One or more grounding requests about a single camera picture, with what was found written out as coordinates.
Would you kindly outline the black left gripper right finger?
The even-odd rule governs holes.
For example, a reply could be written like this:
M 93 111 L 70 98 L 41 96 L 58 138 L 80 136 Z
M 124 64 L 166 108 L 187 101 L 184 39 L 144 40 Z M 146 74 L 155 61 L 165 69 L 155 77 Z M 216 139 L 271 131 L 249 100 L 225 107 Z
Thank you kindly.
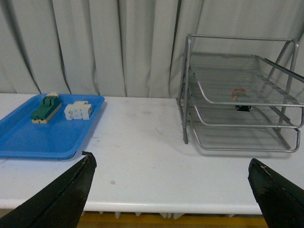
M 304 226 L 304 190 L 253 158 L 248 181 L 269 228 Z

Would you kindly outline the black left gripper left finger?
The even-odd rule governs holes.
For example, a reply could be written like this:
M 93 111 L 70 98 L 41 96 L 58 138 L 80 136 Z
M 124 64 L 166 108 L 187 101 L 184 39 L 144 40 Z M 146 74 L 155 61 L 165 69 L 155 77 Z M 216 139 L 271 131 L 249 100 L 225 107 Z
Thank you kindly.
M 0 219 L 2 228 L 75 228 L 91 189 L 97 163 L 91 152 L 40 192 Z

